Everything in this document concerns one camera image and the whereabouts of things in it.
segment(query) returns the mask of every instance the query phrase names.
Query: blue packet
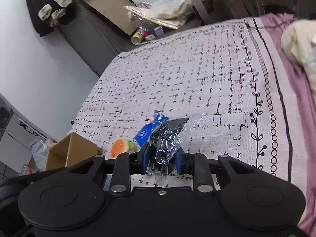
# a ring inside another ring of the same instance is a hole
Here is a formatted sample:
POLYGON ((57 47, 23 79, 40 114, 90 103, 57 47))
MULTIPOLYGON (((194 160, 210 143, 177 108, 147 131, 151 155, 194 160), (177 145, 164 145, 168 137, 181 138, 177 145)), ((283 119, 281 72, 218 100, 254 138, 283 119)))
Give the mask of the blue packet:
POLYGON ((156 112, 148 121, 148 123, 142 127, 142 129, 135 135, 134 139, 140 145, 143 146, 147 142, 151 133, 159 126, 162 122, 168 120, 169 118, 159 112, 156 112))

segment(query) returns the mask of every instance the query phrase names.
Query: pink object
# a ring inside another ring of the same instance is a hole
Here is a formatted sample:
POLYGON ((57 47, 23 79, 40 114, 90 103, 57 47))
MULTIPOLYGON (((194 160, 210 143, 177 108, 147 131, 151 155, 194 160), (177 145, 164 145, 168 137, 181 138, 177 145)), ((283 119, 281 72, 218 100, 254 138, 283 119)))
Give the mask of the pink object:
POLYGON ((304 232, 316 237, 316 109, 312 99, 309 82, 303 68, 298 64, 292 64, 281 48, 282 33, 293 20, 291 14, 272 13, 260 17, 264 26, 278 26, 266 28, 283 62, 291 87, 296 93, 298 109, 301 116, 301 124, 304 141, 308 155, 307 162, 307 204, 305 219, 299 224, 304 232))

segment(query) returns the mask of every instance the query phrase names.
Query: plastic bag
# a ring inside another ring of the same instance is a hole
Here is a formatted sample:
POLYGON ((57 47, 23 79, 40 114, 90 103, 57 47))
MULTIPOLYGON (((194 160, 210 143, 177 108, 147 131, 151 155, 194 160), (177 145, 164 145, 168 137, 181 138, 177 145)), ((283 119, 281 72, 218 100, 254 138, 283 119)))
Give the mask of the plastic bag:
POLYGON ((175 19, 192 11, 191 0, 159 0, 152 3, 149 17, 153 19, 175 19))
POLYGON ((45 141, 45 139, 40 136, 36 136, 34 141, 30 144, 32 156, 35 160, 37 168, 40 171, 45 170, 48 151, 54 144, 55 142, 52 139, 45 141))
POLYGON ((191 135, 192 131, 204 118, 205 114, 202 114, 196 119, 181 118, 165 121, 161 124, 154 161, 154 175, 158 185, 164 185, 168 175, 170 159, 180 148, 183 141, 191 135))

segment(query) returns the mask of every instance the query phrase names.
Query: black stripe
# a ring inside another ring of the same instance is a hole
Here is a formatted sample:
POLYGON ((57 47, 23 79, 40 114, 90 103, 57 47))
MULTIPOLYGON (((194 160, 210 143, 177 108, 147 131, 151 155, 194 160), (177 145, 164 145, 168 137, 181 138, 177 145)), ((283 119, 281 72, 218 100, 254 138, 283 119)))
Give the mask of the black stripe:
POLYGON ((282 105, 282 109, 283 109, 283 115, 284 115, 284 121, 285 121, 285 127, 286 127, 286 136, 288 138, 288 142, 289 142, 289 164, 288 164, 288 182, 291 182, 291 175, 292 175, 292 159, 293 159, 293 145, 292 145, 292 141, 291 141, 291 138, 290 138, 290 131, 289 131, 289 123, 288 123, 288 118, 286 116, 286 110, 285 110, 285 105, 284 105, 284 100, 283 100, 283 95, 282 95, 282 92, 281 92, 281 89, 280 89, 280 85, 279 85, 279 81, 277 79, 277 73, 276 73, 276 69, 274 67, 274 63, 273 63, 273 60, 272 60, 272 57, 271 57, 271 54, 269 52, 269 49, 267 47, 267 44, 265 43, 265 40, 263 39, 259 29, 258 29, 258 26, 257 26, 257 23, 255 21, 254 18, 252 18, 253 22, 255 23, 255 26, 256 26, 256 30, 260 36, 260 38, 262 39, 263 41, 263 44, 265 46, 265 48, 267 49, 267 52, 269 54, 269 57, 270 57, 270 60, 272 62, 272 66, 273 66, 273 72, 274 72, 274 76, 275 76, 275 79, 276 79, 276 85, 277 85, 277 90, 278 90, 278 93, 279 93, 279 96, 280 96, 280 101, 281 101, 281 105, 282 105))

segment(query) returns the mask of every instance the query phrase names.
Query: small box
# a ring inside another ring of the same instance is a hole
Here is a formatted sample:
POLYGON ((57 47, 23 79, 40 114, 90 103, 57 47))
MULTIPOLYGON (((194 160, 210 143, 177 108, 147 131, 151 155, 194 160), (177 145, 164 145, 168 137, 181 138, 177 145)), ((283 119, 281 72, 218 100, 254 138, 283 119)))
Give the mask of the small box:
POLYGON ((95 143, 70 133, 49 150, 45 171, 73 166, 100 153, 101 149, 95 143))

